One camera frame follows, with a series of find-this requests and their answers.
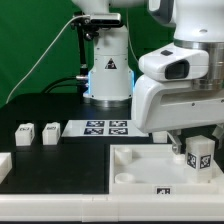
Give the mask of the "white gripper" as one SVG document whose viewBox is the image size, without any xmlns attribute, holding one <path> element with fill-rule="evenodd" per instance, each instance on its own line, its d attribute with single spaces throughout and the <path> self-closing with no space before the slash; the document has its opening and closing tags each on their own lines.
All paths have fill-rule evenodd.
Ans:
<svg viewBox="0 0 224 224">
<path fill-rule="evenodd" d="M 143 133 L 169 131 L 175 154 L 180 154 L 182 147 L 181 131 L 177 129 L 218 124 L 212 135 L 221 149 L 224 90 L 195 91 L 190 81 L 157 82 L 142 75 L 134 88 L 131 120 Z"/>
</svg>

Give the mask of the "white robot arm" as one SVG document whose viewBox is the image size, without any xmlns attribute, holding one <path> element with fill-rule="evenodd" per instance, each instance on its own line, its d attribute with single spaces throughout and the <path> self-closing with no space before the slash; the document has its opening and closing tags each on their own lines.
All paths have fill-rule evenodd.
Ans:
<svg viewBox="0 0 224 224">
<path fill-rule="evenodd" d="M 132 121 L 168 132 L 176 148 L 183 129 L 214 127 L 224 142 L 224 0 L 146 0 L 142 29 L 153 44 L 139 58 Z"/>
</svg>

